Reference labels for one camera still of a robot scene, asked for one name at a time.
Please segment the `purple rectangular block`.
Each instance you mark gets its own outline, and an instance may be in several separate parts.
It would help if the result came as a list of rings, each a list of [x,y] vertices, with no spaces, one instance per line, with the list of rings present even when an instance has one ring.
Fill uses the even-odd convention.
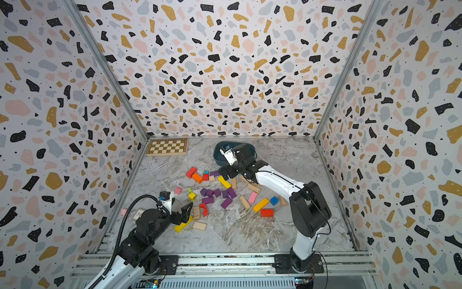
[[[226,198],[222,203],[221,203],[221,207],[225,210],[227,209],[227,207],[232,203],[233,199],[228,197]]]
[[[232,187],[227,189],[227,194],[228,194],[228,197],[230,197],[231,199],[234,199],[237,197],[237,194]]]

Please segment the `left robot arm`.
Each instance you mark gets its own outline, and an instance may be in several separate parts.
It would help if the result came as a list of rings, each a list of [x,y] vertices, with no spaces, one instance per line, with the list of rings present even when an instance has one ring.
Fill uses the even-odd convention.
[[[144,211],[136,220],[135,229],[122,239],[121,233],[128,217],[125,215],[111,259],[86,287],[128,289],[138,283],[146,273],[151,275],[168,272],[168,267],[161,264],[154,244],[171,224],[187,224],[193,209],[193,203],[190,202],[181,208],[180,213],[172,211],[173,202],[173,199],[156,200],[157,207]]]

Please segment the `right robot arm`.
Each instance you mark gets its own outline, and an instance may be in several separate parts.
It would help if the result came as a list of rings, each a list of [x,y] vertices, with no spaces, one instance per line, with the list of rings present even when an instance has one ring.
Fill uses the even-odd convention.
[[[289,265],[284,269],[304,273],[311,269],[315,243],[322,230],[330,227],[332,213],[317,183],[302,183],[276,171],[266,161],[258,160],[249,144],[235,147],[228,144],[220,148],[227,165],[219,169],[225,178],[242,175],[246,180],[260,184],[277,193],[291,209],[292,221],[297,229],[295,243],[289,252]]]

